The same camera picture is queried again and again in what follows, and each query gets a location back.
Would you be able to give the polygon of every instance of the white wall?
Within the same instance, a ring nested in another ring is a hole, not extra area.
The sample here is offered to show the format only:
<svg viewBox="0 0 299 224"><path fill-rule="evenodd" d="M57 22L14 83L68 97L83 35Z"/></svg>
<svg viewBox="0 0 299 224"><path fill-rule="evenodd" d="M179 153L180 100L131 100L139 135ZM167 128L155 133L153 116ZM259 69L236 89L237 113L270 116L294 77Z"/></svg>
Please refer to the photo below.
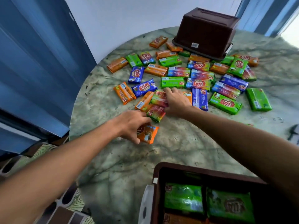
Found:
<svg viewBox="0 0 299 224"><path fill-rule="evenodd" d="M200 7L235 15L241 0L65 0L99 63L122 43L147 32L179 26Z"/></svg>

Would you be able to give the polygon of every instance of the blue soap wrapper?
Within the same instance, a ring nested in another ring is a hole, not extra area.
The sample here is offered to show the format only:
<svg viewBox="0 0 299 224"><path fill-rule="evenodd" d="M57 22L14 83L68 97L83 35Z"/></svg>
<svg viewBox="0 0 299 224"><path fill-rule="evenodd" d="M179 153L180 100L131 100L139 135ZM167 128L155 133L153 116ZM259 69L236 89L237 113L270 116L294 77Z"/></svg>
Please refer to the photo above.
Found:
<svg viewBox="0 0 299 224"><path fill-rule="evenodd" d="M143 77L144 69L145 67L133 67L128 79L128 83L140 84Z"/></svg>
<svg viewBox="0 0 299 224"><path fill-rule="evenodd" d="M207 90L192 89L192 105L200 108L203 111L208 111Z"/></svg>
<svg viewBox="0 0 299 224"><path fill-rule="evenodd" d="M140 85L133 86L132 90L136 97L141 97L144 96L148 91L156 91L157 87L154 83L154 80L151 79L144 83L141 83Z"/></svg>
<svg viewBox="0 0 299 224"><path fill-rule="evenodd" d="M219 82L232 86L241 92L244 92L248 86L248 82L227 74L223 75Z"/></svg>

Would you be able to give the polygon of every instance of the green marble surface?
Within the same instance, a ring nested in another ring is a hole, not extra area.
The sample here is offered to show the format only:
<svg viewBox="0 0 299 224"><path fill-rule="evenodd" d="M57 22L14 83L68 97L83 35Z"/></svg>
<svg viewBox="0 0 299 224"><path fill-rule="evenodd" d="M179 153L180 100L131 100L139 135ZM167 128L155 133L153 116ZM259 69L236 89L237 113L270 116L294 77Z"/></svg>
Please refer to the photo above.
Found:
<svg viewBox="0 0 299 224"><path fill-rule="evenodd" d="M74 139L125 110L133 109L140 99L122 105L113 87L127 81L128 66L111 74L106 65L112 60L133 52L157 49L149 43L161 35L173 39L178 27L171 27L140 35L104 58L90 73L81 87L74 105L70 124L70 139ZM255 127L287 139L289 128L299 123L299 52L282 38L237 31L231 54L258 56L260 64L252 68L258 80L250 87L263 88L273 110L252 112L245 94L238 97L241 111L231 116L215 107L209 112ZM187 58L182 57L183 67ZM144 74L143 81L160 78ZM115 139L99 153L78 178L84 202L90 207L95 223L137 223L140 203L147 184L159 162L173 162L189 166L221 170L254 176L230 157L214 140L189 122L165 116L152 145L134 145L125 139Z"/></svg>

